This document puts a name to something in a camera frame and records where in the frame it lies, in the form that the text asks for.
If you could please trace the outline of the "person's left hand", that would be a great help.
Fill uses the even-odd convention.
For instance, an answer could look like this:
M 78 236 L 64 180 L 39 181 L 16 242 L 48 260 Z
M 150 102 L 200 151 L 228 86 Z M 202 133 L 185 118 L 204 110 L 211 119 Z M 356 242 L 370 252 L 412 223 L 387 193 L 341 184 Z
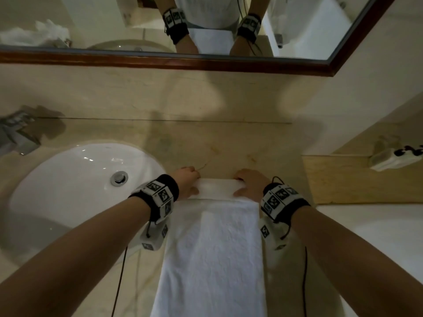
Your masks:
M 188 199 L 187 198 L 187 182 L 188 182 L 188 167 L 193 166 L 185 166 L 178 170 L 175 170 L 170 174 L 172 179 L 176 182 L 179 190 L 179 194 L 177 197 L 177 201 Z

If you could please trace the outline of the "chrome faucet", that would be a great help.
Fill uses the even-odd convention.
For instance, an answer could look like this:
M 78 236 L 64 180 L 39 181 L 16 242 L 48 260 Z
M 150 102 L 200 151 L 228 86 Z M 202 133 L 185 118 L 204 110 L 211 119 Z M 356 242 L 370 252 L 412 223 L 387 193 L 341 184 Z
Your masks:
M 34 121 L 35 117 L 24 110 L 0 117 L 0 157 L 13 151 L 27 155 L 41 146 L 37 138 L 23 131 Z

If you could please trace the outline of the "person's right hand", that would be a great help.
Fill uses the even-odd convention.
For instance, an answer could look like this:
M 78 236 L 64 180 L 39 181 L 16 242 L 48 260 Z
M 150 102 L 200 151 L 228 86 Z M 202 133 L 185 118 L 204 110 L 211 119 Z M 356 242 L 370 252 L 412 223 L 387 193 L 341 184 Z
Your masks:
M 252 192 L 251 201 L 260 203 L 263 197 L 263 191 L 272 181 L 257 170 L 252 170 Z

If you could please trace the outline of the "white soap dish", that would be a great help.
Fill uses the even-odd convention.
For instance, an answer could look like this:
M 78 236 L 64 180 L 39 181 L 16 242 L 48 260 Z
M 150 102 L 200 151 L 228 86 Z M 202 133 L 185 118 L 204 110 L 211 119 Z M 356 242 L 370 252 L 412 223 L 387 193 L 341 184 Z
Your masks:
M 400 169 L 423 160 L 423 145 L 418 148 L 406 145 L 400 149 L 388 148 L 371 156 L 368 167 L 375 171 Z

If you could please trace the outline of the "person's left forearm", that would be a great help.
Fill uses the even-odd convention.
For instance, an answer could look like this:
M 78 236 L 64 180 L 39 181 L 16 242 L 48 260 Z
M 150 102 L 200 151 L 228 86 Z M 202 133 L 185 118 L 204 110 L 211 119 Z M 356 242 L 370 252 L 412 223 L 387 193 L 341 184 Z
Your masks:
M 71 317 L 150 214 L 130 197 L 70 230 L 0 283 L 0 317 Z

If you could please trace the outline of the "black wrist tracker with markers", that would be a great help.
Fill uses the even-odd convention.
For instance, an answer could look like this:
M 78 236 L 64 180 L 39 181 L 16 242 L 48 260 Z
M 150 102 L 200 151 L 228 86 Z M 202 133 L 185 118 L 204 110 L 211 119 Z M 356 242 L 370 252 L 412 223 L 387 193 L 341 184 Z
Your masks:
M 146 182 L 135 189 L 129 197 L 142 199 L 150 208 L 150 217 L 142 229 L 140 242 L 144 249 L 157 251 L 170 230 L 169 217 L 179 196 L 176 181 L 167 174 Z
M 270 250 L 283 250 L 288 244 L 293 214 L 310 203 L 294 188 L 283 181 L 272 181 L 263 190 L 260 209 L 264 216 L 258 228 L 265 245 Z

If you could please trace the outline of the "white ceramic bathroom fixture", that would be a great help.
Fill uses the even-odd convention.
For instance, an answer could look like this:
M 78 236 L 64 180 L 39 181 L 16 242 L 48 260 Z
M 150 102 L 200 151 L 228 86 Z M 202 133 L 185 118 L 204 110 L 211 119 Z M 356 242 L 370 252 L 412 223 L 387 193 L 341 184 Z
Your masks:
M 423 204 L 320 205 L 423 284 Z

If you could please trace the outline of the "wood-framed wall mirror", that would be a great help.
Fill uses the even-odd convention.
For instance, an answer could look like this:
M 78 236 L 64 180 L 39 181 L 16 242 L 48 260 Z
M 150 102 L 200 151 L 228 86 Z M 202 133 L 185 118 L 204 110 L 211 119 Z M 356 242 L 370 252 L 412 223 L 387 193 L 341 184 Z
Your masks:
M 395 0 L 0 0 L 0 64 L 334 76 Z

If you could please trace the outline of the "person's right forearm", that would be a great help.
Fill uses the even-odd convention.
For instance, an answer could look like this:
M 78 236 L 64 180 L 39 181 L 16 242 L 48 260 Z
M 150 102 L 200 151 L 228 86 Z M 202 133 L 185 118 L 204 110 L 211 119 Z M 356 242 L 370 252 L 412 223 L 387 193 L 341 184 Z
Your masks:
M 311 206 L 291 226 L 359 317 L 423 317 L 423 284 L 366 240 Z

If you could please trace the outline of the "chrome sink drain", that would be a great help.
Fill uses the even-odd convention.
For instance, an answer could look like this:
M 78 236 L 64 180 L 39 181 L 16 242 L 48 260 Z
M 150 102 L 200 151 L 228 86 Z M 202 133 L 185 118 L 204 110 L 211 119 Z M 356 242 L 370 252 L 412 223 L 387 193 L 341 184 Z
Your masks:
M 117 171 L 110 177 L 110 184 L 114 187 L 123 186 L 129 179 L 127 172 Z

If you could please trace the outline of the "white sink basin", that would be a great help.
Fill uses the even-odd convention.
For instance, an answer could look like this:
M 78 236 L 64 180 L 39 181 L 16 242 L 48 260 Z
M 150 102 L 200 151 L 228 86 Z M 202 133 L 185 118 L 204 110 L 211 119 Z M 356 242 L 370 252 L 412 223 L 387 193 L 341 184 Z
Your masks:
M 110 184 L 117 171 L 129 179 Z M 6 204 L 0 247 L 18 266 L 98 213 L 125 200 L 138 186 L 165 174 L 151 155 L 126 144 L 73 147 L 38 165 Z

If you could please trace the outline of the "white towel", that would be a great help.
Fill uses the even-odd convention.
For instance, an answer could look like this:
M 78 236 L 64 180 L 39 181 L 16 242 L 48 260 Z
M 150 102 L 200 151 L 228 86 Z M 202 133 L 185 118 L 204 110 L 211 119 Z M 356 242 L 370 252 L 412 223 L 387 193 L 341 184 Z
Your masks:
M 177 202 L 150 317 L 267 317 L 258 203 L 237 180 L 199 179 Z

